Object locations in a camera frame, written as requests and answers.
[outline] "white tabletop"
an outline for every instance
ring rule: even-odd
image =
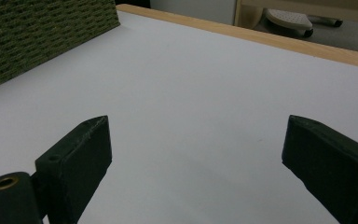
[[[291,114],[358,141],[358,67],[119,18],[0,86],[0,175],[33,173],[78,123],[108,115],[113,163],[80,223],[337,223],[282,145]]]

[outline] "green textured object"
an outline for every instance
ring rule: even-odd
[[[0,0],[0,84],[117,26],[114,0]]]
[[[339,223],[358,224],[358,143],[312,119],[290,116],[283,164]]]
[[[0,176],[0,224],[77,223],[111,162],[108,117],[81,122],[35,161],[32,176]]]

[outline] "wooden table edge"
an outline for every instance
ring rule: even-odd
[[[181,24],[221,35],[229,35],[260,44],[269,45],[275,48],[287,49],[294,52],[308,54],[310,56],[323,58],[339,63],[347,63],[358,66],[358,51],[310,43],[307,41],[297,40],[279,35],[266,34],[232,25],[222,24],[214,21],[200,20],[150,8],[136,7],[123,4],[118,5],[117,10],[152,19],[157,19],[160,21],[168,21],[176,24]]]

